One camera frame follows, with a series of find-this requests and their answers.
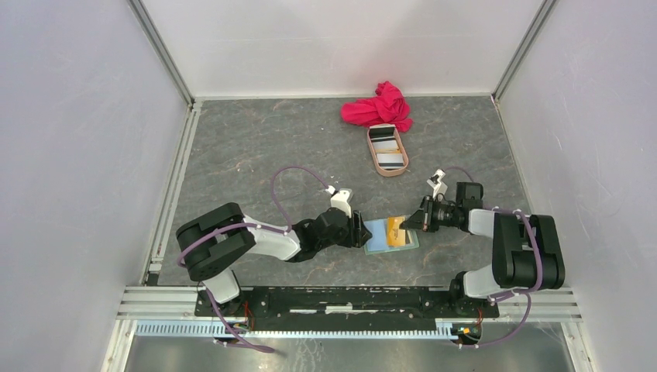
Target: metal corner post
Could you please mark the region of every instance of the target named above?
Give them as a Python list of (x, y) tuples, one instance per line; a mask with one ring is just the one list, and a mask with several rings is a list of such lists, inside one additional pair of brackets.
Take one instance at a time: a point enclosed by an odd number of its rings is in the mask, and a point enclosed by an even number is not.
[(155, 53), (162, 61), (162, 65), (167, 70), (169, 76), (174, 81), (176, 89), (181, 94), (181, 97), (187, 102), (191, 107), (194, 104), (194, 96), (191, 95), (189, 88), (185, 84), (181, 72), (176, 67), (174, 59), (169, 54), (169, 50), (164, 45), (160, 33), (157, 32), (157, 28), (153, 24), (153, 20), (150, 18), (146, 6), (143, 4), (142, 0), (127, 0), (130, 8), (135, 13), (135, 17), (139, 20), (146, 37), (150, 41), (150, 44), (153, 46)]
[(520, 67), (523, 59), (527, 56), (527, 52), (529, 51), (529, 48), (531, 48), (531, 45), (534, 43), (536, 36), (541, 31), (541, 28), (543, 27), (546, 19), (554, 9), (554, 6), (557, 3), (557, 1), (558, 0), (543, 0), (541, 6), (538, 7), (538, 11), (534, 16), (534, 19), (531, 21), (531, 24), (529, 25), (529, 28), (527, 29), (525, 36), (523, 36), (520, 45), (516, 49), (514, 56), (511, 58), (511, 62), (509, 62), (507, 69), (502, 74), (502, 78), (500, 79), (500, 82), (497, 83), (497, 87), (493, 92), (494, 101), (498, 102), (502, 97), (502, 95), (504, 94), (504, 91), (507, 90), (509, 83), (511, 82), (511, 79), (513, 78), (513, 76), (515, 76), (515, 73), (516, 71), (518, 71), (518, 68)]

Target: gray marble floor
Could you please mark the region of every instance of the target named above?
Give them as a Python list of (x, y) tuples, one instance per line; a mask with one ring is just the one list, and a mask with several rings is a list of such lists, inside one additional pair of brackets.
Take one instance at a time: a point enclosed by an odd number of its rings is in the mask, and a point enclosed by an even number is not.
[[(465, 167), (484, 186), (488, 205), (528, 210), (511, 149), (487, 97), (409, 98), (415, 123), (402, 133), (411, 159), (398, 177), (373, 167), (366, 130), (342, 122), (347, 98), (204, 102), (167, 245), (159, 285), (190, 284), (175, 265), (175, 230), (226, 202), (263, 222), (284, 225), (270, 197), (270, 177), (298, 164), (336, 187), (351, 188), (353, 208), (365, 219), (411, 214), (430, 192), (426, 179), (438, 167)], [(445, 178), (454, 198), (456, 182)], [(329, 206), (322, 186), (302, 170), (277, 180), (277, 194), (292, 219), (315, 218)], [(419, 232), (420, 247), (366, 255), (363, 249), (330, 247), (315, 259), (285, 263), (246, 254), (235, 264), (241, 285), (447, 285), (455, 274), (490, 263), (491, 241), (457, 229)]]

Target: crumpled red fabric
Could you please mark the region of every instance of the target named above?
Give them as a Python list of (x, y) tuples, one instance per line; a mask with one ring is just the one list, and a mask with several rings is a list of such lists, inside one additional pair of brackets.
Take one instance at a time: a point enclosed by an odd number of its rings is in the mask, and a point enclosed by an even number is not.
[(345, 103), (340, 110), (342, 120), (357, 126), (394, 124), (400, 132), (408, 131), (413, 125), (413, 119), (407, 118), (411, 108), (401, 91), (386, 81), (379, 83), (376, 93), (376, 97)]

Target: black base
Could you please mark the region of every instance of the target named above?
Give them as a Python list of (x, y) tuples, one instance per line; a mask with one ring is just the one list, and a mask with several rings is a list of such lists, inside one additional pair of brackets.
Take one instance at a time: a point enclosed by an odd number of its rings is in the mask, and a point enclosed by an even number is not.
[[(484, 318), (500, 316), (497, 306), (488, 301), (454, 301), (449, 291), (430, 287), (243, 288), (239, 299), (222, 306), (223, 315), (244, 316), (242, 304), (246, 301), (256, 330), (261, 331), (435, 330), (436, 318), (477, 318), (478, 308)], [(347, 304), (354, 310), (377, 312), (326, 314), (327, 306)], [(290, 313), (295, 309), (316, 313)], [(199, 293), (195, 315), (215, 316), (204, 291)]]

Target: white panel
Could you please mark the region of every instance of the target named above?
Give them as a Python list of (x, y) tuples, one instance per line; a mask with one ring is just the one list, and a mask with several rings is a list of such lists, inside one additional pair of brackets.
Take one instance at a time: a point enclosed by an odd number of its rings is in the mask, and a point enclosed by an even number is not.
[(559, 2), (501, 102), (601, 370), (654, 370), (657, 3)]
[(146, 0), (197, 96), (490, 93), (540, 0)]
[(0, 5), (2, 370), (99, 370), (185, 104), (124, 1)]

